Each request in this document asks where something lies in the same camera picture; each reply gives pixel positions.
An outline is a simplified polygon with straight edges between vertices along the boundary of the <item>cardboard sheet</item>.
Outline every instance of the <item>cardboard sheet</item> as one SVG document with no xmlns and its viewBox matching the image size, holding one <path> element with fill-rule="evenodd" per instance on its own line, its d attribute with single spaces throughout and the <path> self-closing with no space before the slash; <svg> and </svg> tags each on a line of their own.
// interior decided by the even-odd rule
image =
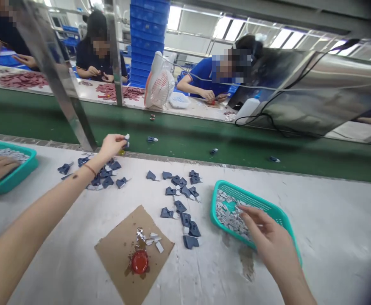
<svg viewBox="0 0 371 305">
<path fill-rule="evenodd" d="M 144 273 L 144 279 L 139 274 L 127 272 L 130 264 L 129 257 L 134 253 L 137 244 L 136 233 L 139 227 L 143 228 L 146 238 L 150 237 L 151 232 L 158 234 L 162 238 L 160 243 L 164 248 L 163 253 L 160 253 L 155 243 L 146 247 L 150 271 Z M 174 243 L 160 231 L 151 216 L 140 205 L 105 238 L 102 238 L 95 246 L 95 250 L 123 302 L 126 305 L 141 305 L 173 247 Z"/>
</svg>

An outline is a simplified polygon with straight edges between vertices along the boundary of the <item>white glue bottle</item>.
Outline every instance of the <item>white glue bottle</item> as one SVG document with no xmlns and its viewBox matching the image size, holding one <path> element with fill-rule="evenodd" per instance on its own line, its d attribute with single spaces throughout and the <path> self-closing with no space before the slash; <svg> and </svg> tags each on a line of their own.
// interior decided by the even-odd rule
<svg viewBox="0 0 371 305">
<path fill-rule="evenodd" d="M 257 94 L 254 98 L 247 99 L 246 102 L 243 104 L 242 108 L 236 114 L 235 120 L 244 116 L 251 116 L 253 111 L 259 106 L 260 93 Z M 243 118 L 236 122 L 237 125 L 245 124 L 247 121 L 252 120 L 252 118 Z"/>
</svg>

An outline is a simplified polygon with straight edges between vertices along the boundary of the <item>person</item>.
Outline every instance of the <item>person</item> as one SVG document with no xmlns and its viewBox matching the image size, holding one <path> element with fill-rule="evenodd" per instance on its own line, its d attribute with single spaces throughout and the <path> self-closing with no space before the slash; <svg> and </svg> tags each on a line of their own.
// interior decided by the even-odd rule
<svg viewBox="0 0 371 305">
<path fill-rule="evenodd" d="M 41 196 L 0 236 L 0 305 L 7 303 L 37 251 L 81 192 L 125 144 L 124 136 L 107 135 L 98 154 Z M 0 157 L 0 178 L 17 165 L 10 158 Z M 264 211 L 240 208 L 243 210 L 241 217 L 260 257 L 278 284 L 285 304 L 316 304 L 289 233 Z"/>
<path fill-rule="evenodd" d="M 36 60 L 31 56 L 31 52 L 21 37 L 20 32 L 17 30 L 14 20 L 14 17 L 9 15 L 9 11 L 4 9 L 4 5 L 0 4 L 0 50 L 3 46 L 13 50 L 16 52 L 16 55 L 13 55 L 15 60 L 26 65 L 33 71 L 39 71 Z M 65 62 L 69 65 L 70 58 L 65 46 L 57 36 L 56 40 Z"/>
<path fill-rule="evenodd" d="M 190 93 L 192 97 L 205 99 L 211 104 L 215 104 L 215 100 L 221 103 L 227 99 L 231 86 L 224 83 L 234 83 L 232 80 L 235 77 L 250 74 L 251 65 L 262 55 L 262 48 L 263 44 L 256 41 L 254 35 L 246 35 L 236 41 L 224 58 L 218 60 L 208 57 L 201 60 L 179 81 L 177 89 Z"/>
<path fill-rule="evenodd" d="M 76 50 L 76 72 L 80 78 L 113 83 L 106 17 L 101 11 L 94 10 L 88 17 L 87 24 L 86 36 L 79 42 Z M 122 54 L 120 63 L 122 82 L 126 83 L 127 71 Z"/>
</svg>

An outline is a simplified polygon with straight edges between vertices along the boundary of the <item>teal plastic basket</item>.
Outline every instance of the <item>teal plastic basket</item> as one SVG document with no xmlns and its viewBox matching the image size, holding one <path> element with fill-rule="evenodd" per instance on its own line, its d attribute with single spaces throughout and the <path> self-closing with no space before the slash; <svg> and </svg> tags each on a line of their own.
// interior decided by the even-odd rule
<svg viewBox="0 0 371 305">
<path fill-rule="evenodd" d="M 227 181 L 224 181 L 224 180 L 219 180 L 215 184 L 214 193 L 212 195 L 211 221 L 216 226 L 218 226 L 225 232 L 229 233 L 230 235 L 234 236 L 235 238 L 239 239 L 240 241 L 242 241 L 244 244 L 248 245 L 249 247 L 256 249 L 256 245 L 253 242 L 243 238 L 242 236 L 228 229 L 227 227 L 225 227 L 223 224 L 219 222 L 216 216 L 216 197 L 217 197 L 218 190 L 225 192 L 227 195 L 234 197 L 236 200 L 240 200 L 248 205 L 251 205 L 255 208 L 265 211 L 279 225 L 284 227 L 284 229 L 287 230 L 287 232 L 290 234 L 291 238 L 293 239 L 294 246 L 296 247 L 298 259 L 300 260 L 300 264 L 302 264 L 300 250 L 298 249 L 297 241 L 294 236 L 293 229 L 291 227 L 291 224 L 290 224 L 290 221 L 287 215 L 283 212 L 283 210 L 280 209 L 278 206 L 274 205 L 273 203 L 270 203 L 267 200 L 264 200 L 263 198 L 260 198 L 252 193 L 249 193 L 248 191 L 245 191 L 244 189 L 241 189 L 240 187 L 232 183 L 229 183 Z M 236 202 L 224 201 L 223 204 L 225 204 L 228 207 L 228 210 L 230 212 L 233 212 L 235 210 Z"/>
<path fill-rule="evenodd" d="M 19 185 L 28 175 L 33 172 L 38 166 L 38 161 L 36 158 L 37 152 L 35 150 L 25 148 L 18 145 L 13 145 L 10 143 L 0 142 L 0 149 L 10 148 L 11 150 L 16 150 L 25 155 L 29 155 L 30 158 L 17 167 L 11 174 L 6 176 L 4 179 L 0 180 L 0 194 L 5 194 L 14 189 Z"/>
</svg>

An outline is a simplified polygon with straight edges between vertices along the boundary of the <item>black shirt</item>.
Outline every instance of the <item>black shirt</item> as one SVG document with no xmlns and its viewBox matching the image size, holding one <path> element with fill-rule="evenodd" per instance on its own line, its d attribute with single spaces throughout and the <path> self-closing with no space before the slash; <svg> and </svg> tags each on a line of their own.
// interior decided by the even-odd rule
<svg viewBox="0 0 371 305">
<path fill-rule="evenodd" d="M 65 61 L 70 60 L 65 46 L 60 42 L 56 35 L 58 45 L 61 49 L 62 56 Z M 0 16 L 0 42 L 2 42 L 6 48 L 13 50 L 17 54 L 31 56 L 31 52 L 21 37 L 19 31 L 16 29 L 16 24 L 10 20 L 9 17 Z M 51 50 L 53 56 L 55 56 L 55 50 Z"/>
<path fill-rule="evenodd" d="M 122 70 L 122 76 L 127 76 L 125 59 L 123 55 L 120 55 L 120 68 Z M 94 66 L 96 69 L 100 70 L 100 75 L 91 77 L 91 80 L 103 81 L 103 73 L 108 75 L 113 75 L 112 63 L 110 60 L 110 55 L 105 56 L 105 58 L 99 58 L 93 50 L 93 46 L 90 42 L 82 40 L 76 50 L 76 67 L 84 70 L 88 70 L 90 66 Z"/>
</svg>

